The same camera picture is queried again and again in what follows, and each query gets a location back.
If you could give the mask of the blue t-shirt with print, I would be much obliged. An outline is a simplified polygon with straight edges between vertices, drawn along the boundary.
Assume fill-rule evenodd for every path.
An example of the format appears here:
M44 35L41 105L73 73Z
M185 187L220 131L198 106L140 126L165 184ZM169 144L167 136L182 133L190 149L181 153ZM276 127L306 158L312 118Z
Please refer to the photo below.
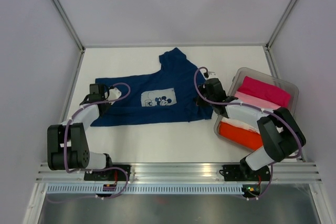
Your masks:
M178 48L159 56L161 69L152 74L138 76L97 78L98 84L108 87L116 83L126 98L115 102L93 127L140 125L155 123L193 122L210 120L211 106L196 104L195 84L203 84L204 76L197 66Z

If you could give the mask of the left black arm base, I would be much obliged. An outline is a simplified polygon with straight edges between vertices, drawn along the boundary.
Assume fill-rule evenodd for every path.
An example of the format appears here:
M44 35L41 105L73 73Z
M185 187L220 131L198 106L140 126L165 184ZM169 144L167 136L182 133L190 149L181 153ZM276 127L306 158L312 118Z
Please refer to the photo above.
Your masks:
M126 175L131 174L131 165L126 164L116 164L113 167L117 167L117 169L108 170L105 172L92 172L85 173L84 181L88 182L125 182Z

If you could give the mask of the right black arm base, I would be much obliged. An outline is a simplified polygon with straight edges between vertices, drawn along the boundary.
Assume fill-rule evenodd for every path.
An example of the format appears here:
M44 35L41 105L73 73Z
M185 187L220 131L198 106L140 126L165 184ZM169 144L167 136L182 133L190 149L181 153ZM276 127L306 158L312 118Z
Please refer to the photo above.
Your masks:
M226 182L268 182L270 181L270 169L267 166L257 171L243 172L238 164L223 165L219 170Z

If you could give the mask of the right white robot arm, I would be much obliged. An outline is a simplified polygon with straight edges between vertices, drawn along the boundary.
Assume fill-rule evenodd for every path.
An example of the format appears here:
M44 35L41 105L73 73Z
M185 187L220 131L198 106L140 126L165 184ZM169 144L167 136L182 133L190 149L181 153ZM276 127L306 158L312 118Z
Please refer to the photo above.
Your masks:
M268 169L285 158L293 158L293 153L302 154L307 141L287 108L281 106L268 111L227 96L217 78L195 83L194 87L198 94L196 103L210 106L220 120L236 120L258 129L256 133L263 144L240 160L234 180L252 180L262 169Z

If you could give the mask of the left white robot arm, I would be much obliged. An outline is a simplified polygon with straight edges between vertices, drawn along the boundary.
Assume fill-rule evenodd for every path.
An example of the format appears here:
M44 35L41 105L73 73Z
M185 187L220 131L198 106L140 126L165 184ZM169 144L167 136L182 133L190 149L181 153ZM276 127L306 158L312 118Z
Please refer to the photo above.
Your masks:
M47 130L47 163L50 170L96 169L104 180L114 176L114 166L107 153L89 150L86 130L103 115L110 103L106 101L110 91L104 84L91 84L89 94L79 104L79 111L61 124L51 125Z

